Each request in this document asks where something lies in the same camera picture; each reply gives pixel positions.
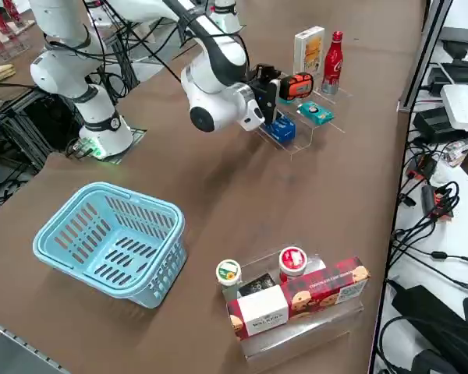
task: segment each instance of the blue plastic basket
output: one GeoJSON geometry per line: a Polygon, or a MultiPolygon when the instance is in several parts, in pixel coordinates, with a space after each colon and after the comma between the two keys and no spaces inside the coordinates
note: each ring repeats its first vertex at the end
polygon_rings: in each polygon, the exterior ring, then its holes
{"type": "Polygon", "coordinates": [[[186,261],[183,229],[177,206],[97,182],[75,193],[50,219],[33,251],[114,298],[155,308],[186,261]]]}

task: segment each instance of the acrylic display stand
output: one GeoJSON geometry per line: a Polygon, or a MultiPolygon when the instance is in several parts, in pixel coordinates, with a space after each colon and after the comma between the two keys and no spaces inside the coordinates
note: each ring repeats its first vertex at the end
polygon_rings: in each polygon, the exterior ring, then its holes
{"type": "MultiPolygon", "coordinates": [[[[278,283],[279,252],[242,266],[243,282],[250,283],[265,273],[278,283]]],[[[319,255],[308,255],[306,273],[325,268],[319,255]]],[[[224,290],[226,301],[236,293],[224,290]]],[[[259,373],[328,343],[354,330],[360,323],[363,305],[360,298],[334,305],[304,318],[290,320],[286,325],[259,333],[240,342],[248,371],[259,373]]]]}
{"type": "Polygon", "coordinates": [[[289,153],[291,159],[293,159],[293,156],[295,156],[297,153],[311,147],[314,136],[316,136],[320,130],[327,126],[332,126],[337,131],[342,133],[346,132],[349,107],[353,95],[346,92],[342,88],[340,88],[338,93],[335,95],[327,95],[322,93],[321,81],[322,76],[319,76],[315,79],[314,91],[310,94],[310,96],[305,97],[304,99],[295,99],[289,103],[284,101],[278,101],[277,103],[277,109],[295,124],[296,136],[294,140],[287,143],[280,143],[271,135],[269,135],[264,126],[261,126],[257,130],[257,134],[262,137],[262,139],[268,143],[273,144],[276,148],[289,153]],[[310,119],[303,116],[299,110],[299,106],[308,101],[313,101],[315,104],[319,104],[329,111],[332,111],[335,115],[335,118],[323,125],[316,125],[310,119]]]}

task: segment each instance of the red lid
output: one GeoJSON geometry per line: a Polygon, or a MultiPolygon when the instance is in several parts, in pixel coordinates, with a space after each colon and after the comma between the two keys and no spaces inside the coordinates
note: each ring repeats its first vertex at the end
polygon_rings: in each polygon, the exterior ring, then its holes
{"type": "Polygon", "coordinates": [[[342,41],[342,39],[343,39],[343,32],[335,31],[333,33],[333,41],[342,41]]]}
{"type": "Polygon", "coordinates": [[[298,270],[306,266],[307,257],[300,248],[289,247],[282,252],[281,261],[288,269],[298,270]]]}

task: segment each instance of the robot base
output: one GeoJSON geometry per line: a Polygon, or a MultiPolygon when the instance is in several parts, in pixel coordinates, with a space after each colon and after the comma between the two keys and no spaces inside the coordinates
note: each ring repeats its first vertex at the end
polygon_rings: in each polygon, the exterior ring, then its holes
{"type": "Polygon", "coordinates": [[[93,148],[91,156],[98,160],[114,156],[127,150],[133,142],[133,134],[122,116],[119,117],[121,126],[116,131],[90,131],[85,126],[80,130],[80,142],[93,148]]]}

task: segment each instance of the red cookie box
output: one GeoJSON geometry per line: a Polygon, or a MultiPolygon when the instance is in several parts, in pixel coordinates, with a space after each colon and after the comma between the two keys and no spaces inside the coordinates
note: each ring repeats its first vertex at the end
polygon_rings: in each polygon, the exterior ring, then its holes
{"type": "Polygon", "coordinates": [[[358,257],[314,271],[227,304],[242,340],[360,295],[370,274],[358,257]]]}

